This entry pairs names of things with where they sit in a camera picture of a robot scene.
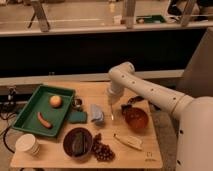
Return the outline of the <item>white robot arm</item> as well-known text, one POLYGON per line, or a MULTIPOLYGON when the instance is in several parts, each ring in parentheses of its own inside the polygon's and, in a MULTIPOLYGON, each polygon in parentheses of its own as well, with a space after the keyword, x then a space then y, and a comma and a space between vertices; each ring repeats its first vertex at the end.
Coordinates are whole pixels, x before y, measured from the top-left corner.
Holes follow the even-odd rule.
POLYGON ((213 97, 194 98, 134 75, 132 63, 108 71, 109 102, 116 103, 124 89, 135 92, 179 121, 176 171, 213 171, 213 97))

